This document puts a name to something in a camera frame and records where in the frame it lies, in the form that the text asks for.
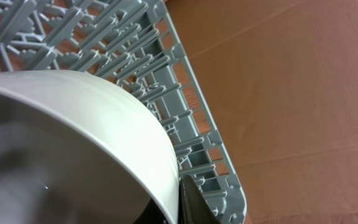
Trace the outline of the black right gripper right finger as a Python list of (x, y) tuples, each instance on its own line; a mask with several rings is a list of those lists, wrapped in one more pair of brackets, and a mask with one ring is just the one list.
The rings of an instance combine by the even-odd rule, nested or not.
[(180, 179), (179, 221), (181, 224), (220, 224), (189, 175)]

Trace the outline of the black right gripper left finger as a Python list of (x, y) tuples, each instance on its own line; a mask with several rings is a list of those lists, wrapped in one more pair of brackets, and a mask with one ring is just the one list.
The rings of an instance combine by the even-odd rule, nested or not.
[(164, 224), (166, 222), (164, 214), (154, 200), (151, 199), (134, 224)]

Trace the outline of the white round plate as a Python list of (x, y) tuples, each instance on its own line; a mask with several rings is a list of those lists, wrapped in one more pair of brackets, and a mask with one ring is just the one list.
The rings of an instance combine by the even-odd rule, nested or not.
[(68, 70), (0, 72), (0, 223), (178, 222), (178, 167), (134, 96)]

